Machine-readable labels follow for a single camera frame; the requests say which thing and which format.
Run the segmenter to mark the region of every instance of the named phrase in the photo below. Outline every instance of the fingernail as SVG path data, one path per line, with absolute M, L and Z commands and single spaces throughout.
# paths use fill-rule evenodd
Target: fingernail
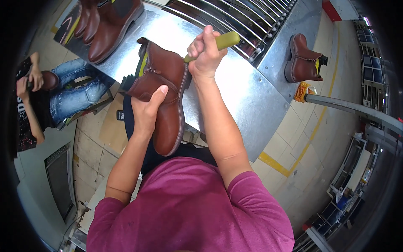
M 211 25 L 207 25 L 206 32 L 213 32 L 213 27 Z
M 166 93 L 168 93 L 168 86 L 167 86 L 167 85 L 162 85 L 162 86 L 160 87 L 160 90 L 161 90 L 164 94 L 166 94 Z

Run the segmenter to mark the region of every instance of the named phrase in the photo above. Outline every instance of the boot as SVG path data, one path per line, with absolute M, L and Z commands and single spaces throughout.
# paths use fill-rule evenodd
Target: boot
M 100 23 L 88 52 L 88 60 L 100 63 L 121 43 L 132 21 L 144 11 L 140 0 L 105 1 L 98 5 Z
M 77 27 L 74 29 L 74 36 L 76 38 L 83 36 L 84 30 L 88 23 L 91 8 L 91 0 L 80 0 L 80 3 L 81 3 L 80 20 L 78 21 Z
M 59 85 L 59 76 L 57 76 L 54 72 L 45 70 L 42 71 L 42 77 L 44 79 L 44 84 L 42 85 L 42 90 L 52 90 Z
M 100 15 L 98 13 L 98 3 L 99 0 L 88 0 L 90 1 L 90 11 L 89 11 L 89 18 L 87 27 L 84 31 L 83 42 L 86 46 L 92 43 L 94 39 L 94 35 L 97 32 L 98 25 L 100 23 Z
M 295 34 L 290 41 L 291 60 L 285 66 L 284 74 L 288 82 L 323 81 L 320 66 L 327 65 L 327 57 L 308 49 L 303 34 Z
M 179 54 L 164 50 L 143 37 L 137 42 L 142 44 L 136 71 L 136 75 L 140 77 L 127 93 L 140 101 L 149 102 L 158 87 L 163 84 L 169 87 L 165 100 L 158 109 L 152 136 L 155 151 L 160 155 L 169 156 L 177 150 L 183 138 L 185 116 L 182 97 L 185 88 L 189 87 L 191 75 L 187 69 L 188 65 Z M 141 69 L 146 52 L 146 64 Z

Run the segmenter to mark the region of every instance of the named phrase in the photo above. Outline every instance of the black t-shirt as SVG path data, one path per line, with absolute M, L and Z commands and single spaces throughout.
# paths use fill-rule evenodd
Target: black t-shirt
M 16 81 L 27 75 L 31 65 L 32 63 L 29 57 L 19 65 L 17 69 L 18 72 L 16 75 Z M 32 135 L 31 127 L 29 125 L 29 120 L 25 112 L 23 101 L 21 100 L 21 98 L 17 96 L 16 100 L 17 100 L 17 112 L 19 115 L 18 151 L 35 148 L 37 140 Z M 42 132 L 44 132 L 47 127 L 54 128 L 56 126 L 49 110 L 49 103 L 50 103 L 49 91 L 38 90 L 36 92 L 30 92 L 29 102 L 31 103 L 32 109 L 38 119 Z

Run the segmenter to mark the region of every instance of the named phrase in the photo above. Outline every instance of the person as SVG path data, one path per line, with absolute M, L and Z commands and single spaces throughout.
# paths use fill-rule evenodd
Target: person
M 96 103 L 114 83 L 111 77 L 80 58 L 60 64 L 52 72 L 59 77 L 59 84 L 45 91 L 41 90 L 44 80 L 39 69 L 39 53 L 33 53 L 17 69 L 19 152 L 43 143 L 47 127 L 54 128 L 64 119 Z M 66 89 L 70 81 L 84 76 L 95 79 L 86 86 Z M 33 83 L 31 92 L 27 90 L 28 81 Z
M 160 86 L 149 102 L 131 98 L 132 135 L 95 207 L 88 252 L 292 250 L 290 220 L 251 168 L 239 128 L 214 80 L 227 54 L 217 49 L 219 35 L 208 25 L 188 48 L 190 56 L 198 56 L 189 71 L 216 166 L 190 156 L 160 164 L 145 160 L 154 157 L 148 146 L 168 87 Z M 130 202 L 144 164 L 156 167 L 143 174 Z

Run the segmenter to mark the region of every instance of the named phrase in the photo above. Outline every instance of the green tool handle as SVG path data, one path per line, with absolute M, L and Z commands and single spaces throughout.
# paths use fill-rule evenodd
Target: green tool handle
M 228 47 L 238 44 L 239 35 L 235 31 L 230 31 L 230 32 L 224 33 L 224 34 L 216 37 L 216 42 L 217 42 L 218 50 L 220 51 L 224 48 L 228 48 Z M 184 60 L 185 60 L 185 63 L 189 63 L 195 59 L 196 58 L 194 58 L 194 57 L 190 57 L 189 55 L 186 55 Z

